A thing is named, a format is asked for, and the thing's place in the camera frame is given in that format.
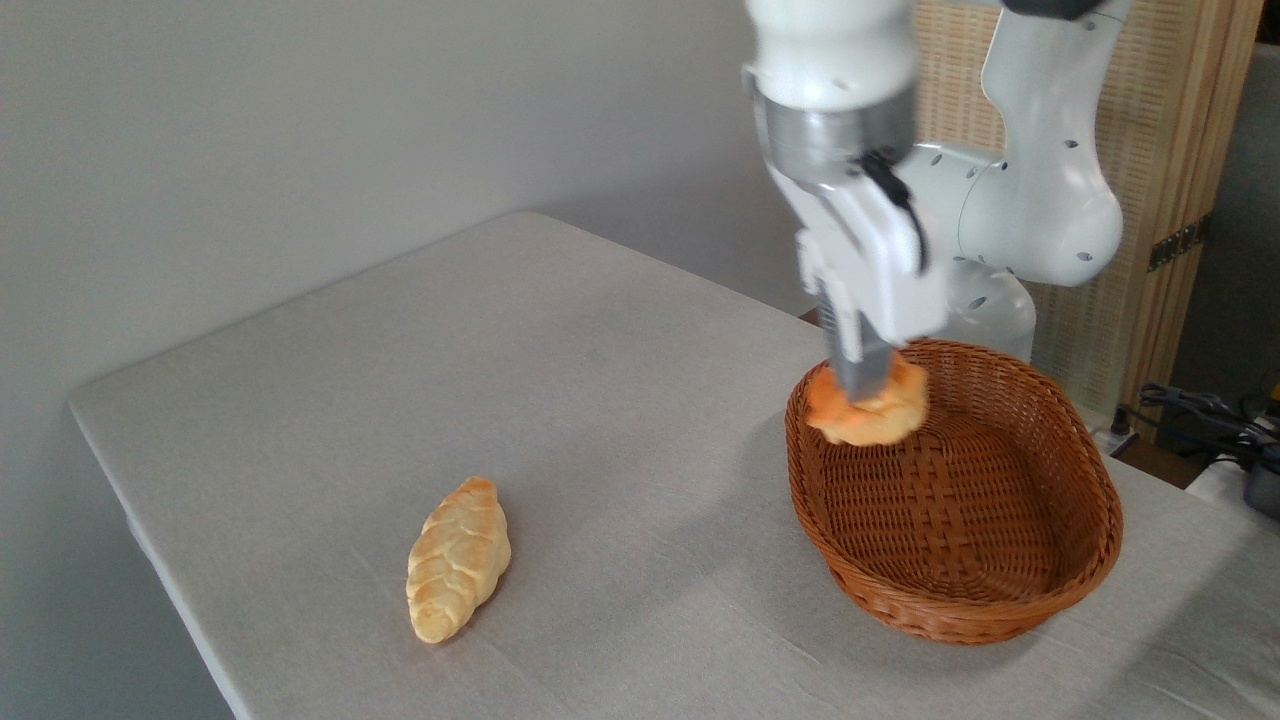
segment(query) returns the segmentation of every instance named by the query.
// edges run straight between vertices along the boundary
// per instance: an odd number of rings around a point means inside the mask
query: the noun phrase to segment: bread
[[[489,600],[511,562],[507,516],[498,488],[467,478],[426,519],[408,553],[408,616],[422,642],[457,633]]]
[[[920,428],[928,413],[924,368],[893,352],[884,389],[870,400],[850,404],[831,368],[809,384],[805,424],[822,430],[833,445],[893,445]]]

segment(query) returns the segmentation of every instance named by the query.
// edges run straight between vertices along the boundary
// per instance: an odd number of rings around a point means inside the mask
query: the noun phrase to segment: black cable
[[[1207,392],[1188,392],[1160,383],[1147,383],[1139,391],[1139,405],[1144,407],[1172,407],[1179,411],[1174,419],[1192,414],[1201,421],[1235,433],[1263,434],[1280,441],[1280,432],[1231,413],[1222,400]]]
[[[1166,433],[1169,433],[1169,434],[1171,434],[1171,436],[1174,436],[1174,437],[1176,437],[1179,439],[1184,439],[1184,441],[1190,442],[1190,443],[1201,445],[1201,446],[1207,447],[1207,448],[1217,450],[1222,455],[1230,455],[1230,456],[1236,457],[1239,460],[1248,460],[1251,462],[1261,462],[1262,465],[1265,465],[1271,471],[1280,473],[1280,460],[1277,460],[1277,457],[1275,455],[1267,455],[1265,452],[1254,452],[1253,450],[1243,450],[1238,445],[1226,445],[1226,443],[1221,443],[1221,442],[1217,442],[1217,441],[1206,439],[1206,438],[1202,438],[1202,437],[1189,436],[1189,434],[1183,433],[1178,428],[1170,427],[1167,423],[1161,423],[1160,420],[1156,420],[1155,418],[1148,418],[1148,416],[1143,415],[1142,413],[1138,413],[1137,410],[1134,410],[1133,407],[1130,407],[1128,405],[1120,405],[1119,407],[1121,407],[1125,413],[1128,413],[1130,418],[1142,420],[1143,423],[1146,423],[1146,424],[1148,424],[1148,425],[1151,425],[1151,427],[1153,427],[1153,428],[1156,428],[1156,429],[1158,429],[1161,432],[1166,432]]]
[[[920,269],[916,274],[923,275],[929,266],[929,240],[925,237],[920,218],[911,205],[911,188],[902,182],[902,178],[893,174],[888,160],[874,150],[867,151],[865,155],[855,160],[855,164],[884,192],[890,202],[905,210],[906,217],[911,219],[915,237],[920,241]]]

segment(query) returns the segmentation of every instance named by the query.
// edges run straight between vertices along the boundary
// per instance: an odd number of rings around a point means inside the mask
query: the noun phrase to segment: woven panel
[[[1096,588],[1123,516],[1061,391],[1012,357],[946,341],[904,355],[929,373],[925,424],[892,446],[835,446],[787,404],[791,496],[836,583],[877,620],[954,644],[1005,641]]]
[[[1179,172],[1166,178],[1156,240],[1198,220],[1213,205],[1262,0],[1207,0],[1198,12],[1199,31],[1188,40],[1192,61],[1179,111],[1184,127],[1170,149],[1170,167]],[[1134,357],[1121,400],[1134,402],[1146,382],[1170,380],[1198,260],[1199,247],[1143,279]]]
[[[1166,172],[1171,111],[1185,72],[1179,42],[1194,8],[1178,0],[1135,0],[1098,102],[1102,169],[1124,209],[1124,240],[1093,282],[1078,288],[1028,284],[1036,299],[1037,368],[1076,402],[1110,413],[1132,346],[1133,313],[1155,234],[1157,179]],[[920,138],[1004,147],[1000,115],[982,95],[980,73],[998,12],[924,3],[916,29],[924,58]]]

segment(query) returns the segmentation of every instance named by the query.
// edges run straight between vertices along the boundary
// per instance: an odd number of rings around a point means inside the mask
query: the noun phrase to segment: table
[[[1018,639],[831,580],[782,409],[820,332],[556,220],[490,220],[70,405],[238,717],[1280,716],[1280,539],[1123,464],[1120,561]],[[470,474],[511,569],[443,646],[406,557]]]

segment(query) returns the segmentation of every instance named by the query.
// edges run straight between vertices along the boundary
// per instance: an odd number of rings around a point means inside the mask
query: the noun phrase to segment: metal hinge
[[[1196,220],[1174,234],[1151,246],[1151,260],[1147,263],[1147,272],[1155,273],[1161,265],[1172,263],[1179,256],[1190,252],[1208,234],[1210,215]]]

